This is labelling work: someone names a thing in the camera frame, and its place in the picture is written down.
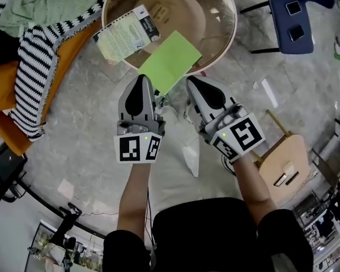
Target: green folder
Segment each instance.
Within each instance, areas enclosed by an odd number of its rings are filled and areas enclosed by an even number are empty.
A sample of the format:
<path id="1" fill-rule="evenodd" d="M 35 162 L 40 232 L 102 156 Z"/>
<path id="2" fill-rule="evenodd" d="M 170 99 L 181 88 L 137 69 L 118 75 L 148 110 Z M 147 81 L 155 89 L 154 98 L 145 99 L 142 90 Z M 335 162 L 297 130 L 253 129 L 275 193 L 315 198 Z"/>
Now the green folder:
<path id="1" fill-rule="evenodd" d="M 139 68 L 154 89 L 165 95 L 202 57 L 201 53 L 177 31 L 161 43 Z"/>

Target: glass tabletop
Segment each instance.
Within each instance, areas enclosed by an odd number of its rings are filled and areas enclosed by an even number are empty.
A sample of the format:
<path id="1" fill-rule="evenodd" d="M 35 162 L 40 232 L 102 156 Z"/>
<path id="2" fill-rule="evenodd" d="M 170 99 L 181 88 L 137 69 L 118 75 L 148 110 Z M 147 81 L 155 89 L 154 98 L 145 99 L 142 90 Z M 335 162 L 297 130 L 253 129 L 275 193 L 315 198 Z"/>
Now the glass tabletop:
<path id="1" fill-rule="evenodd" d="M 107 0 L 103 12 L 105 25 L 133 8 L 144 4 L 150 15 L 159 6 L 165 9 L 154 20 L 161 39 L 129 56 L 126 62 L 137 69 L 173 31 L 179 31 L 202 54 L 202 58 L 189 71 L 198 73 L 210 67 L 228 50 L 234 38 L 237 23 L 233 0 L 124 0 L 118 7 L 108 10 Z"/>

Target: white pants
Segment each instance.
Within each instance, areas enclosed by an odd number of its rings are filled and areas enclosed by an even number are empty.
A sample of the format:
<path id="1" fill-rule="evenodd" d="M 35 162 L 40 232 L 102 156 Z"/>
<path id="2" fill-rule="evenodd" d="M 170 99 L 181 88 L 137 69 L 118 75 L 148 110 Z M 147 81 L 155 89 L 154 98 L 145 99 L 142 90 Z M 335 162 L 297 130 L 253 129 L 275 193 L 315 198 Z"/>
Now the white pants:
<path id="1" fill-rule="evenodd" d="M 194 125 L 165 106 L 161 116 L 166 121 L 158 158 L 151 167 L 149 182 L 153 215 L 185 202 L 232 197 L 242 199 L 237 179 L 220 161 L 221 154 L 198 138 Z M 199 177 L 194 177 L 183 156 L 183 149 L 199 141 Z"/>

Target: green blanket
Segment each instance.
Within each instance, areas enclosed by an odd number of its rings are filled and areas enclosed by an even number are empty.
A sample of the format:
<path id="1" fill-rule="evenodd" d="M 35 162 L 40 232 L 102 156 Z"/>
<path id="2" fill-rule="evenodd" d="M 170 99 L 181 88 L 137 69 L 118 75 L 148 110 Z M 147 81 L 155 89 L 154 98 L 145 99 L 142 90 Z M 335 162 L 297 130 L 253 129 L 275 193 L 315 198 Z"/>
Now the green blanket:
<path id="1" fill-rule="evenodd" d="M 49 26 L 73 20 L 97 0 L 11 0 L 0 16 L 0 29 L 20 37 L 31 25 Z"/>

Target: gray marble floor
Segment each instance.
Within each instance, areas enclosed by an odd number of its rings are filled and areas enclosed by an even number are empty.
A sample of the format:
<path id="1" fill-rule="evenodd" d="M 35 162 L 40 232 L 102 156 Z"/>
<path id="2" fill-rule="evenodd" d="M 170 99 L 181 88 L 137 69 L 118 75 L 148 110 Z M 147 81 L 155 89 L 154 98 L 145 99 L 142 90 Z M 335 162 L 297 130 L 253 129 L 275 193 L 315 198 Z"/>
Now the gray marble floor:
<path id="1" fill-rule="evenodd" d="M 238 9 L 264 0 L 235 0 Z M 340 23 L 335 7 L 307 5 L 312 25 L 313 54 L 252 55 L 249 50 L 276 47 L 277 40 L 268 8 L 239 16 L 235 40 L 226 55 L 206 71 L 228 85 L 237 99 L 254 112 L 267 141 L 257 148 L 262 154 L 282 132 L 266 115 L 271 109 L 294 133 L 304 136 L 309 149 L 322 147 L 334 129 L 335 106 L 340 105 L 340 75 L 333 58 L 333 41 Z M 118 203 L 130 167 L 116 164 L 117 102 L 137 73 L 125 64 L 109 66 L 96 45 L 89 42 L 66 74 L 51 106 L 46 135 L 27 152 L 26 180 L 55 206 L 71 201 L 86 214 L 80 221 L 102 233 L 116 227 Z M 262 84 L 267 79 L 278 101 L 273 108 Z M 186 100 L 181 80 L 169 93 L 180 110 Z"/>

